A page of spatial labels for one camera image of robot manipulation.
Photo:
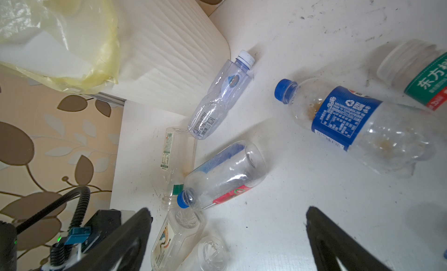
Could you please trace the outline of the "clear bottle yellow label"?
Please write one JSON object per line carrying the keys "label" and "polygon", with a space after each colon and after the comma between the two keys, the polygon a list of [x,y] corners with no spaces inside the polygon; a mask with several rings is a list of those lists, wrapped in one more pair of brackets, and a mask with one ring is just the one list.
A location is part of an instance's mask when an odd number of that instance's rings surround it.
{"label": "clear bottle yellow label", "polygon": [[203,237],[191,253],[177,268],[177,271],[225,271],[229,264],[229,254],[220,239]]}

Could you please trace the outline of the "clear bottle blue pink label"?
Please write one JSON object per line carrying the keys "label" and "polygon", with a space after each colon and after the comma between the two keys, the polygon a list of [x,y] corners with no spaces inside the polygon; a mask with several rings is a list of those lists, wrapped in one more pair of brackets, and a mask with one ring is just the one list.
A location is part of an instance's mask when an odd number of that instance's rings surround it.
{"label": "clear bottle blue pink label", "polygon": [[237,141],[187,175],[177,204],[182,209],[208,209],[248,192],[267,173],[257,146],[247,140]]}

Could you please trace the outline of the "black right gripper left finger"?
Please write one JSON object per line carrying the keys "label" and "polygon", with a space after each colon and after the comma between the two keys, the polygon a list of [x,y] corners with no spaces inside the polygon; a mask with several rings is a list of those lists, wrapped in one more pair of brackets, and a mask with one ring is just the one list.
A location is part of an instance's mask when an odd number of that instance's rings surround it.
{"label": "black right gripper left finger", "polygon": [[69,270],[140,270],[146,253],[151,224],[150,211],[147,208],[140,209]]}

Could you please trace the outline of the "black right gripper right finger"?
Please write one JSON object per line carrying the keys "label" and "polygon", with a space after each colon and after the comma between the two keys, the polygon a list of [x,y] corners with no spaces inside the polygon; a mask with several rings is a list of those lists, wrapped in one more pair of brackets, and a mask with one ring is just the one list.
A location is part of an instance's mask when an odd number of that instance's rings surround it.
{"label": "black right gripper right finger", "polygon": [[371,255],[319,208],[306,213],[306,230],[315,265],[319,271],[388,271],[389,267]]}

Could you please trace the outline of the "small bottle green white label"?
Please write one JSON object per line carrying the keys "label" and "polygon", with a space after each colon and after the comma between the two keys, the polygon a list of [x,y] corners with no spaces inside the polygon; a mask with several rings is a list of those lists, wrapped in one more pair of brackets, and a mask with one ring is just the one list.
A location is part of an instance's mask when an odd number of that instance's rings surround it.
{"label": "small bottle green white label", "polygon": [[177,197],[183,191],[185,178],[194,169],[196,139],[187,129],[166,129],[160,168],[165,179],[161,207],[170,210],[177,205]]}

